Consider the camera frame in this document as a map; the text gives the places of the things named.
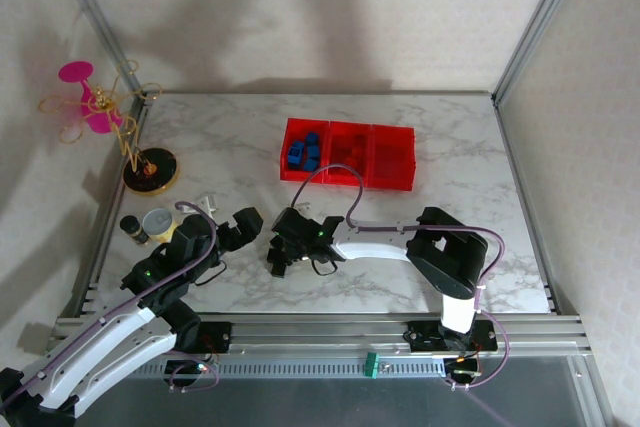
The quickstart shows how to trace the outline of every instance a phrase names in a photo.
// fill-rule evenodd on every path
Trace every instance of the blue cube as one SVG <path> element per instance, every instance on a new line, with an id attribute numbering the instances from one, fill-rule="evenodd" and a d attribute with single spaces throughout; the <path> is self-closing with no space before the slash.
<path id="1" fill-rule="evenodd" d="M 291 166 L 299 167 L 302 163 L 302 149 L 290 147 L 287 153 L 287 162 L 289 162 Z"/>
<path id="2" fill-rule="evenodd" d="M 317 145 L 310 145 L 307 147 L 307 156 L 310 159 L 318 160 L 320 158 L 320 147 Z"/>
<path id="3" fill-rule="evenodd" d="M 307 161 L 304 163 L 304 166 L 302 167 L 302 170 L 304 170 L 306 172 L 313 172 L 317 168 L 318 168 L 318 161 L 317 160 L 307 159 Z"/>
<path id="4" fill-rule="evenodd" d="M 319 140 L 320 140 L 320 136 L 318 134 L 316 134 L 315 132 L 309 132 L 307 134 L 307 138 L 305 139 L 305 142 L 307 145 L 318 145 Z"/>

